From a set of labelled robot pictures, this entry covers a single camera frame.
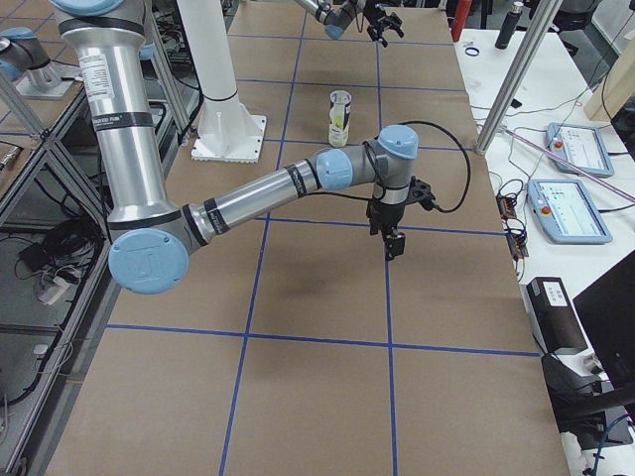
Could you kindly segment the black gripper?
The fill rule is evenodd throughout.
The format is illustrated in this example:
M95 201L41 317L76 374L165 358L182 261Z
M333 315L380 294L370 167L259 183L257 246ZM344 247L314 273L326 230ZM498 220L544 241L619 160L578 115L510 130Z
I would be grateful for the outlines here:
M404 254L406 234L398 231L404 216L404 203L387 204L377 198L371 198L366 207L370 235L382 234L385 245L385 260L392 261Z
M365 0L362 13L369 24L367 33L372 42L387 48L388 42L383 36L386 29L394 31L400 38L404 37L402 30L403 21L396 13L391 13L387 16L381 1Z

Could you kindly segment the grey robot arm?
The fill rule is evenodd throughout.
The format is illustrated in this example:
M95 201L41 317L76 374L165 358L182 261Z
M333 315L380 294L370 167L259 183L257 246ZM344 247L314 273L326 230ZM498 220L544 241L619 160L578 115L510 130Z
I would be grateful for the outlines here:
M364 21L368 23L366 32L370 40L384 48L388 46L384 37L386 31L395 32L400 39L405 36L402 19L396 13L386 11L386 6L392 6L394 2L343 1L340 5L333 5L329 1L296 0L295 3L322 24L324 32L332 40L339 40L351 23L361 32Z
M221 7L183 1L180 15L203 107L189 153L161 164L139 56L145 1L57 1L59 31L74 49L113 199L108 267L124 289L156 295L179 284L190 257L214 237L319 190L370 183L367 216L388 258L404 251L398 225L412 200L419 137L390 125L358 146L326 148L246 184L231 164L258 160L266 120L241 103Z

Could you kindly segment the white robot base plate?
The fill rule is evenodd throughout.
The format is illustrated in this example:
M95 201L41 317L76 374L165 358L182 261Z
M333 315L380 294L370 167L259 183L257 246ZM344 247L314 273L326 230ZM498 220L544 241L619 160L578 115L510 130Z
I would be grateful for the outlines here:
M191 157L203 162L257 163L266 126L266 116L250 114L243 104L237 112L204 110Z

